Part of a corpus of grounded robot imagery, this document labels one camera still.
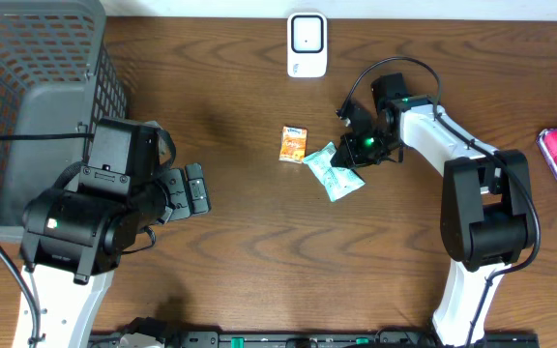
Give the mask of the mint green wipes packet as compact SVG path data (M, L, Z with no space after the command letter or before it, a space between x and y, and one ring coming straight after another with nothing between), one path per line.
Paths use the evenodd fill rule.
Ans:
M331 159L336 153L335 144L329 142L323 149L303 159L303 163L308 166L313 175L323 185L332 202L365 184L353 170L331 165Z

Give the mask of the orange white Kleenex tissue pack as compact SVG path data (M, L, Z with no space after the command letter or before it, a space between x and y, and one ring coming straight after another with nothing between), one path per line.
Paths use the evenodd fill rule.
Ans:
M302 163L306 155L308 130L284 126L281 133L280 161Z

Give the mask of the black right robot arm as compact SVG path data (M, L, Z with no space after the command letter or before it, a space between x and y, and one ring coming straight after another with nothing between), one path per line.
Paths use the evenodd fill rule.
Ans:
M370 89L373 113L351 99L337 110L350 131L331 164L357 169L411 148L442 176L440 233L452 262L432 325L440 344L470 347L484 338L502 277L530 265L541 247L528 161L475 138L437 97L411 95L401 73L377 78Z

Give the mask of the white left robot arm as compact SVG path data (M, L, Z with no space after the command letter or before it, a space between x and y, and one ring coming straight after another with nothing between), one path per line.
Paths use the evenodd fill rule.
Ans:
M175 168L169 133L151 123L102 118L89 158L67 169L23 214L16 347L85 347L103 298L138 234L207 214L200 164Z

